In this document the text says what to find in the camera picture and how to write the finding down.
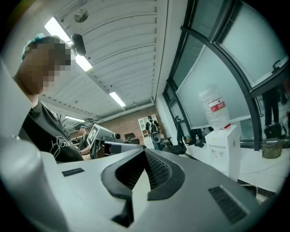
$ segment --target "fluorescent light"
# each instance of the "fluorescent light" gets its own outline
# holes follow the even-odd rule
[[[75,121],[85,122],[85,121],[82,120],[82,119],[74,118],[74,117],[67,116],[67,115],[65,116],[65,118],[68,118],[68,119],[71,119],[71,120],[75,120]]]
[[[124,104],[124,102],[119,98],[119,96],[115,93],[115,92],[111,92],[110,93],[110,96],[121,106],[121,107],[124,107],[126,106]]]
[[[44,27],[51,35],[56,35],[66,44],[72,45],[72,41],[70,41],[71,39],[68,37],[68,35],[65,33],[65,31],[58,24],[57,20],[54,17],[52,17]],[[92,65],[84,56],[77,55],[76,62],[85,72],[92,68]]]
[[[83,70],[85,70],[85,72],[90,68],[92,68],[92,65],[87,61],[87,59],[84,56],[77,55],[76,62],[79,66],[81,66]]]

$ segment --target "backpack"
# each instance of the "backpack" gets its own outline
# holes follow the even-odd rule
[[[150,124],[150,126],[149,126],[150,133],[153,134],[153,133],[157,132],[157,126],[155,125],[154,121],[152,121],[152,122],[149,121],[149,124]]]

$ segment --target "black t-shirt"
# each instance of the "black t-shirt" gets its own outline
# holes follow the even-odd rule
[[[27,115],[24,131],[39,150],[51,153],[59,162],[83,160],[56,116],[39,100]]]
[[[87,146],[89,146],[89,144],[87,142],[88,136],[89,136],[89,134],[85,134],[85,136],[81,137],[80,143],[78,144],[78,147],[80,150],[84,150],[85,148],[87,148]]]
[[[155,120],[154,120],[153,123],[154,123],[156,126],[159,126],[158,122],[156,122]],[[146,122],[146,127],[145,127],[145,129],[146,129],[146,130],[149,130],[149,128],[150,128],[150,123],[149,123],[149,122]]]

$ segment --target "ceiling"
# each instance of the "ceiling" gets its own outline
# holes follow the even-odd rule
[[[40,100],[57,114],[80,119],[105,118],[155,99],[166,28],[166,0],[54,1],[53,17],[69,37],[81,34],[92,68],[78,65],[60,75],[57,86]],[[88,18],[78,23],[79,10]],[[108,93],[115,91],[120,107]],[[66,120],[71,130],[76,121]]]

